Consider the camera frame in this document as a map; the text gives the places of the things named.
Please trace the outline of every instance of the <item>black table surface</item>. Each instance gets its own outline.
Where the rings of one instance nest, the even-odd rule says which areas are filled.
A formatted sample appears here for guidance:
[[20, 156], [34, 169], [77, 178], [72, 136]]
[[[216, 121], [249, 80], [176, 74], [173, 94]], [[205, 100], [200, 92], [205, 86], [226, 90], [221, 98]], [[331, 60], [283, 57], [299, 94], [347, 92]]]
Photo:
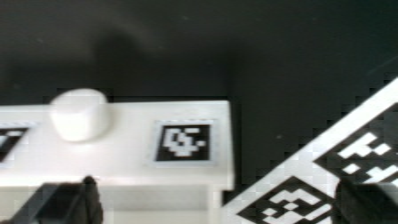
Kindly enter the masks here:
[[237, 191], [398, 75], [393, 0], [2, 0], [0, 105], [232, 101]]

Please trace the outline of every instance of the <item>black surface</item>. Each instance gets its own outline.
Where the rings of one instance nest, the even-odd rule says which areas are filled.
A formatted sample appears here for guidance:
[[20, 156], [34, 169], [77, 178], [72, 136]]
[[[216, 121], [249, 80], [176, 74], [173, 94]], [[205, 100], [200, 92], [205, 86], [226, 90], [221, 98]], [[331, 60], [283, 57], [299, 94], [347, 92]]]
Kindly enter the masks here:
[[0, 2], [0, 105], [230, 99], [237, 192], [398, 74], [398, 3]]

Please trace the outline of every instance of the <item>printed square pattern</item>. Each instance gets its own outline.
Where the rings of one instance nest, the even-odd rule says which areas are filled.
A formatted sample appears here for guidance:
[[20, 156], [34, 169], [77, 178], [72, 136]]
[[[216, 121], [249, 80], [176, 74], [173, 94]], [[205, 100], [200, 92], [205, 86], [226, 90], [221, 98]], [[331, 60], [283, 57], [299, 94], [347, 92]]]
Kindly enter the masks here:
[[208, 124], [164, 125], [157, 161], [208, 161], [212, 150]]
[[6, 159], [27, 130], [29, 128], [0, 128], [0, 162]]
[[398, 186], [398, 104], [365, 124], [315, 163], [356, 183]]
[[240, 211], [256, 224], [326, 223], [333, 213], [333, 198], [292, 177]]

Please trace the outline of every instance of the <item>white base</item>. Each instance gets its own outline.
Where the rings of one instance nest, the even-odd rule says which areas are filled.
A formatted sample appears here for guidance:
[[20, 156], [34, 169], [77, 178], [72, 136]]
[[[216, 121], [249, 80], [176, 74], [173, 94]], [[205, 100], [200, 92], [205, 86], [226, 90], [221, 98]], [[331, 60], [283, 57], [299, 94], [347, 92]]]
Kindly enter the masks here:
[[208, 223], [208, 215], [205, 211], [166, 212], [166, 211], [107, 211], [104, 224], [205, 224]]
[[[72, 143], [57, 134], [49, 106], [0, 107], [0, 128], [38, 124], [0, 163], [0, 219], [13, 216], [43, 183], [81, 182], [93, 175], [107, 223], [219, 224], [221, 193], [233, 189], [228, 102], [118, 103], [111, 111], [107, 133]], [[153, 152], [162, 121], [214, 121], [214, 163], [159, 166]]]

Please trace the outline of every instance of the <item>white knob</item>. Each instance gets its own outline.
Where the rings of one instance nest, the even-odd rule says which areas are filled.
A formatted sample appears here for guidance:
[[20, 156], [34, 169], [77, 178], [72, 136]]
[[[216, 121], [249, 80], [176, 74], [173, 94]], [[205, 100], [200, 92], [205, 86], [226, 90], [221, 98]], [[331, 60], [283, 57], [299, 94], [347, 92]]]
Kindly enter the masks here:
[[86, 141], [102, 135], [111, 124], [111, 108], [102, 92], [77, 89], [52, 101], [50, 118], [66, 141]]

